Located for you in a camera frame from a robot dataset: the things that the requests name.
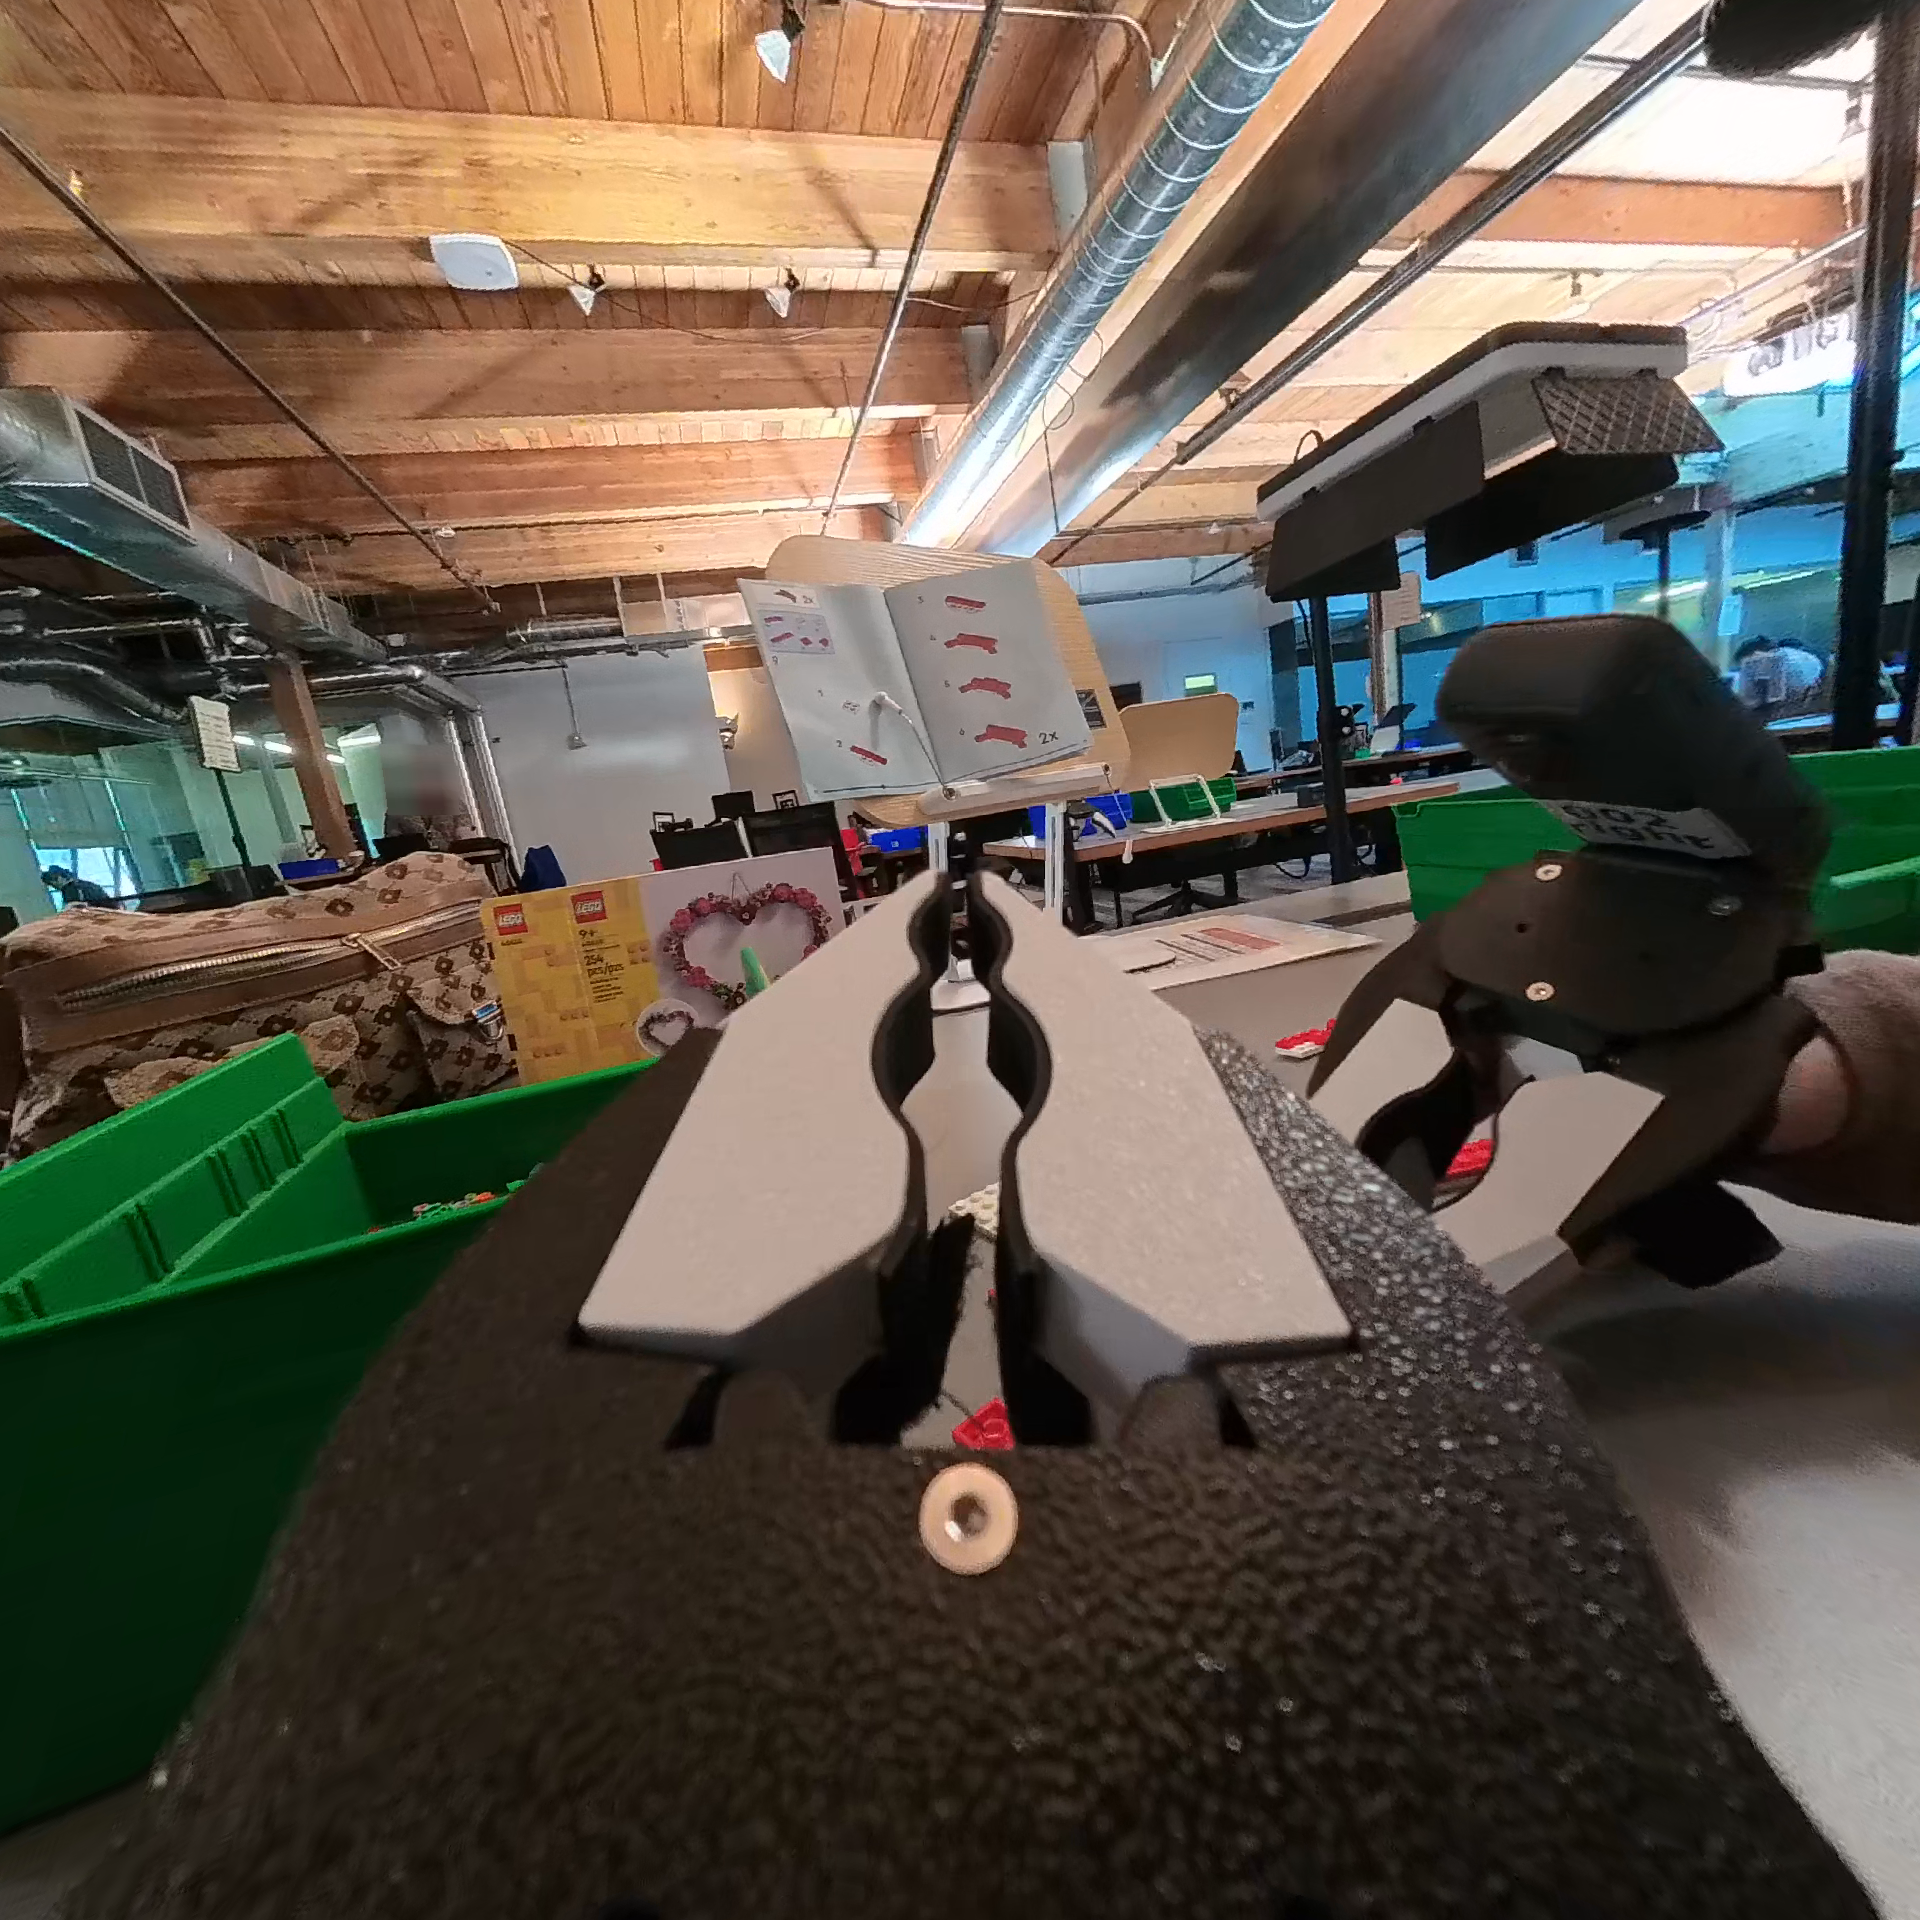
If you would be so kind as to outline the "silver spiral air duct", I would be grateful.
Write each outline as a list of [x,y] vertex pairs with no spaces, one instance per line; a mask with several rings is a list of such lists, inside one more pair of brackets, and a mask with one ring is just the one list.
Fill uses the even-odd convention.
[[1012,346],[902,526],[957,542],[1029,418],[1141,274],[1193,193],[1330,11],[1327,2],[1195,4],[1114,166],[1068,229]]

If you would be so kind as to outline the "long wooden work table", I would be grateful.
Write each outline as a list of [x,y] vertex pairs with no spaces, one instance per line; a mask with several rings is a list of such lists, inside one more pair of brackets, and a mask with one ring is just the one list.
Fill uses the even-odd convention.
[[[1345,818],[1357,848],[1397,845],[1397,810],[1465,794],[1463,780],[1414,780],[1347,792]],[[1193,821],[1127,824],[1073,839],[1068,893],[1138,893],[1178,884],[1224,881],[1229,874],[1330,851],[1324,806],[1273,794]]]

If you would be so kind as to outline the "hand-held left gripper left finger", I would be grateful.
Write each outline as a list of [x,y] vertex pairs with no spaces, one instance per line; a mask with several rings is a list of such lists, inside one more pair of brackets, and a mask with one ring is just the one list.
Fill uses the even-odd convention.
[[838,1441],[939,1402],[972,1228],[904,1111],[934,1067],[949,884],[907,881],[733,1012],[577,1312],[593,1348],[773,1376]]

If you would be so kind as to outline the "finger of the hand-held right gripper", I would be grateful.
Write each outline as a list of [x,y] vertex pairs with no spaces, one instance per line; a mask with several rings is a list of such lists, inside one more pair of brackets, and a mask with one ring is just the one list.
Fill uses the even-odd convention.
[[1390,1009],[1404,1002],[1421,1009],[1439,1051],[1436,1065],[1416,1083],[1426,1085],[1437,1073],[1451,1051],[1451,1038],[1443,1021],[1443,1008],[1451,995],[1451,972],[1443,959],[1442,928],[1417,926],[1399,943],[1388,949],[1357,979],[1352,992],[1339,1003],[1330,1021],[1326,1041],[1309,1070],[1306,1082],[1308,1097],[1319,1097],[1330,1082],[1344,1070],[1349,1056],[1374,1036]]
[[1476,1127],[1494,1122],[1520,1082],[1514,1044],[1467,1041],[1443,1060],[1416,1057],[1401,1044],[1354,1054],[1362,1111],[1354,1144],[1417,1208],[1445,1198],[1450,1167]]

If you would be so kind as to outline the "large green plastic bin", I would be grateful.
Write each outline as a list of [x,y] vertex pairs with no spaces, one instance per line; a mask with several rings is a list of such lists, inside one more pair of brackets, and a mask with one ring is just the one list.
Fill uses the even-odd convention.
[[283,1259],[2,1326],[2,1825],[141,1774],[248,1610],[275,1532],[396,1326],[645,1065],[348,1119],[369,1223]]

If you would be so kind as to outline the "loose lego pieces pile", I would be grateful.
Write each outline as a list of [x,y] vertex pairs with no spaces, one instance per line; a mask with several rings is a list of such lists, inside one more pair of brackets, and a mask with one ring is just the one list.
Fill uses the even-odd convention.
[[459,1195],[441,1198],[434,1202],[420,1202],[409,1208],[405,1216],[396,1216],[392,1219],[381,1219],[372,1223],[366,1231],[368,1236],[396,1233],[412,1228],[437,1228],[453,1219],[462,1219],[470,1214],[486,1214],[500,1208],[509,1198],[515,1195],[520,1187],[526,1186],[526,1178],[509,1179],[504,1186],[467,1190]]

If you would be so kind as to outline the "wooden chair back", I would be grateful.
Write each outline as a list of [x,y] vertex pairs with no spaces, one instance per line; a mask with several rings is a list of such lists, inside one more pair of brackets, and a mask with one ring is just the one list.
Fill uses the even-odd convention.
[[1185,693],[1120,707],[1130,790],[1156,782],[1228,778],[1238,752],[1240,701],[1228,692]]

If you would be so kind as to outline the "printed paper sheet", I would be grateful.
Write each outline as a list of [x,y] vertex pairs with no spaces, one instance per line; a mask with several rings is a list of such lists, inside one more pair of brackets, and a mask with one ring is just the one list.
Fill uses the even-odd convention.
[[1225,914],[1216,920],[1180,917],[1105,932],[1087,942],[1118,972],[1145,977],[1153,992],[1311,961],[1378,943],[1374,935],[1359,930],[1252,914]]

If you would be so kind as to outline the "yellow lego set box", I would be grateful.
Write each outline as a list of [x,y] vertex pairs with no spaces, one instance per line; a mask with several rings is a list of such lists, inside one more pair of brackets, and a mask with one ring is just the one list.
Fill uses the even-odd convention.
[[777,981],[848,922],[832,851],[571,881],[483,904],[522,1085],[652,1063],[742,998],[739,948]]

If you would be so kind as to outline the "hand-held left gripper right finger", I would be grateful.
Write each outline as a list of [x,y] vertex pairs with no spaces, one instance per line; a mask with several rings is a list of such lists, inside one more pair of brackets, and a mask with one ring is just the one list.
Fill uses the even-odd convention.
[[1354,1346],[1187,1017],[991,874],[972,876],[972,970],[1018,1108],[991,1284],[1016,1443],[1085,1445],[1157,1382]]

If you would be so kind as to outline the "open lego instruction booklet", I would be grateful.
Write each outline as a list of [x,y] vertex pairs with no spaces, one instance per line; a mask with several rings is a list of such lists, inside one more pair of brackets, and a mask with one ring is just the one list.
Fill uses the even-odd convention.
[[1069,684],[1027,559],[739,596],[811,801],[917,800],[1092,747],[1094,695]]

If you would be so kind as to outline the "grey ventilation duct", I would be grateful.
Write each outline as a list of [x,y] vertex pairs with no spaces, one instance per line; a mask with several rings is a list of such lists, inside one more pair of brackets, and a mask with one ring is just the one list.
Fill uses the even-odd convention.
[[162,599],[112,611],[74,587],[30,584],[4,605],[4,686],[55,687],[146,727],[185,722],[184,698],[261,707],[275,672],[303,665],[316,705],[398,705],[483,749],[478,701],[399,664],[348,610],[185,502],[180,470],[49,388],[2,394],[4,526]]

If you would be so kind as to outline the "wooden book stand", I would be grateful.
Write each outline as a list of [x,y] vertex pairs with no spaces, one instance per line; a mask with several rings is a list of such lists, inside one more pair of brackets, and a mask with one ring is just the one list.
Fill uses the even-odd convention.
[[1092,926],[1092,897],[1069,896],[1072,884],[1066,874],[1073,839],[1068,814],[1076,803],[1112,798],[1130,786],[1130,749],[1087,618],[1073,589],[1053,568],[1034,558],[1001,558],[953,548],[791,536],[776,546],[759,578],[742,580],[738,587],[759,580],[889,587],[1010,561],[1029,561],[1040,571],[1047,632],[1068,664],[1068,684],[1094,698],[1092,746],[1066,761],[1004,780],[946,792],[927,790],[917,798],[822,800],[822,803],[848,808],[886,828],[912,826],[939,833],[957,824],[1023,814],[1040,806],[1044,896],[1066,916],[1073,932],[1084,932]]

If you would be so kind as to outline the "black metal pole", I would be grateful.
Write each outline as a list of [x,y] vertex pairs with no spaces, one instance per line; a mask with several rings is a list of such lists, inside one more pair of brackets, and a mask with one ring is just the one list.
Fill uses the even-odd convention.
[[1916,4],[1880,5],[1870,108],[1835,589],[1833,752],[1870,749],[1877,737],[1890,491],[1898,466],[1916,187]]

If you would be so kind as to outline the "person's right hand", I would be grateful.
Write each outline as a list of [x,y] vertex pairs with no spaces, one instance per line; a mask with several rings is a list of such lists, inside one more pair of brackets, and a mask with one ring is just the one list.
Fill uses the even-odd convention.
[[1845,949],[1786,984],[1812,1019],[1745,1187],[1870,1222],[1918,1222],[1918,959]]

